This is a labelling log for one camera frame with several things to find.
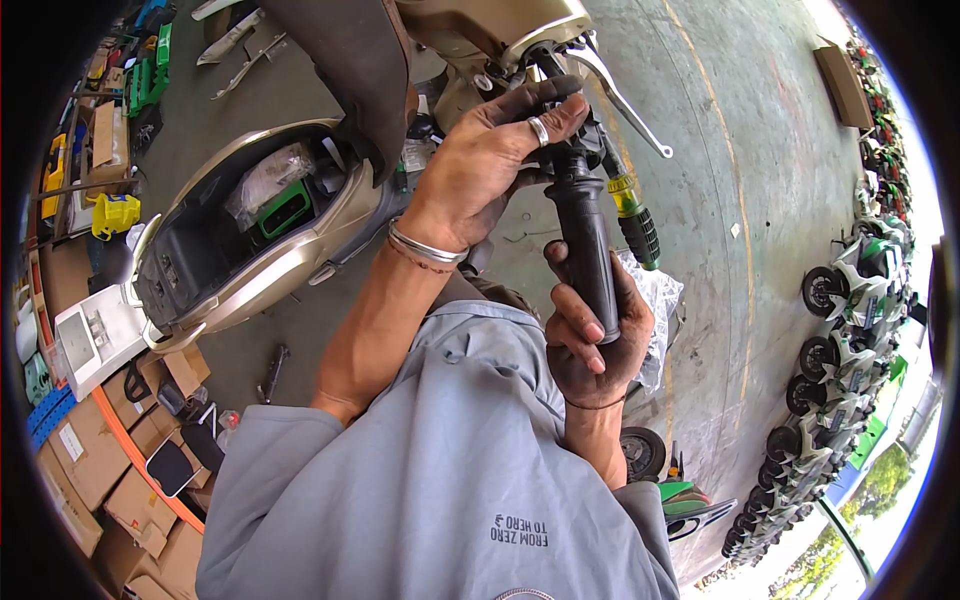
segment silver bangle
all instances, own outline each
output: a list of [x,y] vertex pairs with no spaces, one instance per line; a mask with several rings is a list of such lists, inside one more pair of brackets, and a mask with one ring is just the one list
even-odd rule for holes
[[390,228],[388,237],[395,242],[397,242],[403,248],[409,250],[410,252],[420,256],[421,258],[426,258],[428,260],[435,260],[437,262],[444,263],[459,263],[463,262],[467,258],[469,253],[469,248],[463,252],[447,252],[446,250],[438,250],[436,248],[431,248],[426,244],[421,244],[415,239],[409,238],[406,235],[403,235],[396,229],[396,222],[399,220],[399,217],[394,217],[390,221]]

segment sleeve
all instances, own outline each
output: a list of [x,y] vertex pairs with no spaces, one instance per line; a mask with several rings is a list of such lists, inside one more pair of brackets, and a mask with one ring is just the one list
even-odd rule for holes
[[[666,522],[663,520],[663,505],[660,502],[660,490],[657,484],[638,481],[613,491],[613,497],[627,512],[640,533],[643,545],[650,553],[654,570],[660,571],[660,593],[664,598],[680,597],[677,576],[673,572],[673,560],[670,557],[670,541],[666,535]],[[667,580],[672,588],[664,589]]]
[[215,598],[263,517],[294,477],[344,426],[316,408],[250,406],[230,446],[210,500],[197,569],[201,598]]

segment green scooter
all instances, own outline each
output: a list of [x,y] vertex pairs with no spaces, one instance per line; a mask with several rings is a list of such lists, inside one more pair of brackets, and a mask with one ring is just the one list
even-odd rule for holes
[[736,498],[717,504],[692,481],[684,480],[684,454],[674,441],[670,449],[670,468],[658,481],[666,462],[666,446],[656,432],[646,427],[625,427],[620,446],[627,459],[627,484],[652,481],[660,489],[667,538],[680,540],[726,516],[736,506]]

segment yellow plastic bag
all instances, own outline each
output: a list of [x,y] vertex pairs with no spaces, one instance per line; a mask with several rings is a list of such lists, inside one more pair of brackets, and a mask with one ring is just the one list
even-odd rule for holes
[[128,194],[101,194],[88,198],[93,207],[93,237],[106,242],[110,236],[126,231],[140,220],[140,201]]

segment hand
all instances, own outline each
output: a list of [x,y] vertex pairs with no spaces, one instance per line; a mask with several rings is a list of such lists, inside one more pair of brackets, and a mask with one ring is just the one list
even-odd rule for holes
[[596,346],[603,339],[603,326],[570,286],[564,265],[567,252],[561,240],[543,249],[543,256],[560,279],[550,292],[557,310],[546,322],[546,360],[557,387],[569,402],[599,408],[626,394],[627,384],[640,372],[654,330],[654,314],[634,279],[611,252],[620,337]]
[[550,143],[563,141],[587,118],[589,105],[575,93],[581,87],[583,80],[575,75],[555,77],[522,85],[466,112],[420,176],[399,230],[448,252],[487,237],[515,191],[551,181],[540,169],[520,170],[540,143],[529,123],[511,121],[537,104],[569,95],[540,116]]

